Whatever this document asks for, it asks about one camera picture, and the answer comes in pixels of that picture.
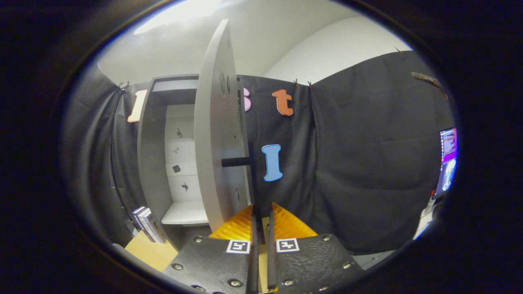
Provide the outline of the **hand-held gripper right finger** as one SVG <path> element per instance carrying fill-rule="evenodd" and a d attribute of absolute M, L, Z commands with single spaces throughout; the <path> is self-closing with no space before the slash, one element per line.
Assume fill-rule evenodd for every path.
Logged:
<path fill-rule="evenodd" d="M 272 204 L 268 224 L 268 287 L 275 294 L 330 294 L 364 275 L 332 233 L 316 233 Z"/>

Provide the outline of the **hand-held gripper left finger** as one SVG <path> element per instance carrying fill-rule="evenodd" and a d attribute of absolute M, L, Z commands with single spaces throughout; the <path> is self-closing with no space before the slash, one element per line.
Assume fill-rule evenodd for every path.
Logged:
<path fill-rule="evenodd" d="M 256 294 L 256 233 L 256 217 L 249 205 L 209 236 L 189 238 L 163 273 L 204 294 Z"/>

